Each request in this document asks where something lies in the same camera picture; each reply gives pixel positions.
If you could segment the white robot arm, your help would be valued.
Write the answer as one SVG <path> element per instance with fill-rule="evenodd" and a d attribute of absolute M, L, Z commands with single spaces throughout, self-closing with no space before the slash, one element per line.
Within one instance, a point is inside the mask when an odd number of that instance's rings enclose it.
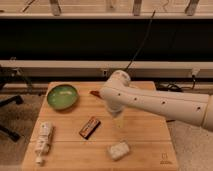
<path fill-rule="evenodd" d="M 213 132 L 213 95 L 132 88 L 130 81 L 125 71 L 116 70 L 100 89 L 114 117 L 130 106 Z"/>

